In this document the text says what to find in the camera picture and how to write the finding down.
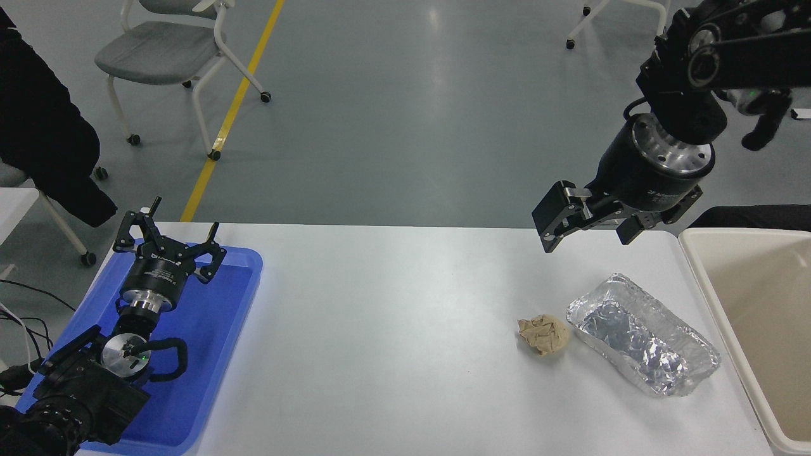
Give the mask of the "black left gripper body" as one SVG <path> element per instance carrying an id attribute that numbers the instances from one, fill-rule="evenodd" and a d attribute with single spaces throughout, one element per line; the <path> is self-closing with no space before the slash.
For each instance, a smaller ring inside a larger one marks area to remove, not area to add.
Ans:
<path id="1" fill-rule="evenodd" d="M 160 251 L 153 245 L 137 246 L 136 259 L 122 286 L 122 297 L 133 298 L 137 293 L 156 293 L 163 298 L 180 298 L 186 281 L 195 271 L 195 260 L 179 258 L 176 251 Z"/>

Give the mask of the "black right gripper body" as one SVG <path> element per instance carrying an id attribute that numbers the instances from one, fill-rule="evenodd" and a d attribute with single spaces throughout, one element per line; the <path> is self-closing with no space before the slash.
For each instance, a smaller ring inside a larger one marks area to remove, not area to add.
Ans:
<path id="1" fill-rule="evenodd" d="M 663 212 L 709 173 L 709 145 L 689 144 L 657 120 L 629 120 L 611 142 L 586 187 L 635 210 Z"/>

